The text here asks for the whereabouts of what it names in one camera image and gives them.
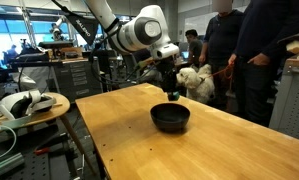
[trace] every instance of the hair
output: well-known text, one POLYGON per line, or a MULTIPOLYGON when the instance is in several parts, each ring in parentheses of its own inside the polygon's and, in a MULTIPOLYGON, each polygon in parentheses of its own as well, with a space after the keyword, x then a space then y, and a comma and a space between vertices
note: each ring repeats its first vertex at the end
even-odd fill
POLYGON ((186 36, 188 36, 188 35, 193 35, 193 36, 197 37, 198 33, 195 29, 190 29, 190 30, 186 31, 186 36))

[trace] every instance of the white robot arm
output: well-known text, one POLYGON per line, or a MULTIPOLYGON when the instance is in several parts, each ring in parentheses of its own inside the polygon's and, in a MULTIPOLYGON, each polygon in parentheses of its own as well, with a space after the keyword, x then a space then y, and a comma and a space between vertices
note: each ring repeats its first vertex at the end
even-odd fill
POLYGON ((52 33, 54 41, 62 41, 63 40, 63 37, 61 35, 62 32, 61 32, 60 26, 65 21, 66 21, 66 18, 64 16, 60 16, 58 21, 56 23, 52 24, 52 29, 50 29, 50 33, 52 33))
POLYGON ((170 43, 168 27, 159 6, 144 7, 132 21, 120 27, 106 0, 84 0, 93 15, 105 29, 110 45, 120 53, 150 48, 153 59, 177 54, 179 48, 170 43))

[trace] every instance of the table leg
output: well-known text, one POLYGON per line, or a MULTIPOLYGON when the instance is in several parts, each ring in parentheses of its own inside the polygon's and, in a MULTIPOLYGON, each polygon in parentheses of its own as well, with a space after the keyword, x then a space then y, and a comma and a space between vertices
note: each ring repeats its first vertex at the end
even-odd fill
POLYGON ((75 131, 72 129, 72 127, 71 127, 71 125, 70 125, 70 123, 69 123, 68 118, 67 118, 65 115, 62 115, 62 116, 60 116, 60 119, 61 119, 62 123, 65 125, 65 127, 66 127, 68 133, 70 134, 71 138, 72 138, 73 141, 76 143, 76 146, 77 146, 77 148, 79 149, 80 153, 81 153, 81 154, 84 154, 85 160, 86 160, 86 162, 87 162, 89 168, 91 169, 91 172, 92 172, 94 175, 96 175, 97 173, 96 173, 96 171, 93 169, 93 166, 92 166, 92 164, 91 164, 91 162, 90 162, 90 159, 89 159, 87 153, 85 152, 84 148, 82 147, 81 142, 80 142, 80 140, 78 139, 78 137, 77 137, 75 131))
POLYGON ((100 178, 105 179, 107 177, 106 172, 105 172, 105 166, 103 165, 103 162, 100 158, 100 155, 99 155, 99 152, 97 149, 95 149, 95 156, 96 156, 98 167, 99 167, 100 178))

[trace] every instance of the black bowl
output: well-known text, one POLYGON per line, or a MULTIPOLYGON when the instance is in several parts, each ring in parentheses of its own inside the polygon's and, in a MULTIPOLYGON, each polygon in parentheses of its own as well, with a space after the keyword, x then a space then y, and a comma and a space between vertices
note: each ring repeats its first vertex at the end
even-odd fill
POLYGON ((177 131, 183 129, 190 116, 190 111, 179 104, 158 104, 150 110, 155 125, 164 131, 177 131))

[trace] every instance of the monitor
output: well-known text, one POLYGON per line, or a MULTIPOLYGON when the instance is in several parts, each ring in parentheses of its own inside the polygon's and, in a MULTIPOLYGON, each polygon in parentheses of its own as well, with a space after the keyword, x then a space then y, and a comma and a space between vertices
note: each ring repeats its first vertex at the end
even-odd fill
POLYGON ((189 57, 189 52, 188 51, 183 51, 181 52, 181 56, 184 60, 188 59, 189 57))

